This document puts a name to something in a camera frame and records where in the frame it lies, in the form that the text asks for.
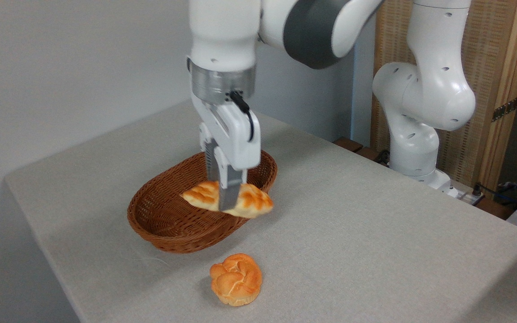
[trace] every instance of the wicker basket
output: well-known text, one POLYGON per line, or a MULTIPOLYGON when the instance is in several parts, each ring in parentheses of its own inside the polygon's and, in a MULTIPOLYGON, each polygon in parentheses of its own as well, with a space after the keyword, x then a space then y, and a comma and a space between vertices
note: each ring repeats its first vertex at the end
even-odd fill
MULTIPOLYGON (((261 163, 248 171, 247 182, 268 192, 275 181, 275 160, 265 151, 261 163)), ((143 239, 158 249, 189 253, 228 237, 248 219, 191 206, 180 194, 207 180, 205 154, 198 153, 152 178, 135 194, 127 219, 143 239)))

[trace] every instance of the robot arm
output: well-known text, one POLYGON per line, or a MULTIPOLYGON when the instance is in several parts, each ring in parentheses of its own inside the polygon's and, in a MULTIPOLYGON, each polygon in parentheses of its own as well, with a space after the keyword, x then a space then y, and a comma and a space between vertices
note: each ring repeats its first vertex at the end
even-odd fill
POLYGON ((383 0, 189 0, 191 98, 201 116, 207 178, 219 209, 234 207, 248 168, 260 162, 254 92, 257 39, 311 68, 344 57, 383 0))
POLYGON ((388 63, 372 88, 390 130, 390 168, 451 194, 435 131, 466 124, 476 105, 461 61, 470 0, 414 0, 407 41, 416 65, 388 63))

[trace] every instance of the woven screen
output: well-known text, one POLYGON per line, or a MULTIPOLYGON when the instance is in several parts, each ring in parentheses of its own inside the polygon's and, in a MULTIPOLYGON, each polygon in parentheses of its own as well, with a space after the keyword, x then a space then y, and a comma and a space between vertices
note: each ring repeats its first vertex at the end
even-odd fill
MULTIPOLYGON (((496 102, 497 85, 505 48, 517 8, 515 0, 472 0, 464 40, 462 64, 466 79, 476 94, 476 112, 456 131, 438 131, 440 148, 437 168, 453 180, 471 186, 478 179, 488 129, 496 102)), ((410 0, 386 0, 378 12, 375 72, 391 61, 415 64, 406 44, 412 9, 410 0)), ((372 104, 371 147, 388 149, 390 136, 386 116, 376 98, 372 104)))

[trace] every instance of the metal hinge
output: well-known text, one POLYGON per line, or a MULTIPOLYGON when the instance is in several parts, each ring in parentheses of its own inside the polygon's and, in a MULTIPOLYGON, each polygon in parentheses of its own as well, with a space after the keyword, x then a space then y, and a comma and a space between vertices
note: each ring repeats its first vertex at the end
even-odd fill
POLYGON ((504 104, 503 106, 498 107, 494 110, 494 115, 492 116, 492 122, 498 120, 499 118, 505 116, 506 114, 517 109, 517 98, 511 100, 510 102, 504 104))

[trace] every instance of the bun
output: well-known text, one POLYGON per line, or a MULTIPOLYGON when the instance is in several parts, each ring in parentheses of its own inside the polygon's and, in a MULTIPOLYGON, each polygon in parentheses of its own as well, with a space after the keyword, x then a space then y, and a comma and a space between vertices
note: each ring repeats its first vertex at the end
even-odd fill
POLYGON ((221 302, 231 306, 254 301, 263 283, 259 266, 244 253, 228 256, 224 262, 211 266, 209 273, 213 279, 211 289, 221 302))
MULTIPOLYGON (((211 211, 219 210, 218 182, 202 182, 184 192, 181 196, 195 207, 211 211)), ((236 206, 224 212, 236 217, 252 219, 269 213, 273 206, 274 204, 267 193, 252 184, 245 183, 241 184, 236 206)))

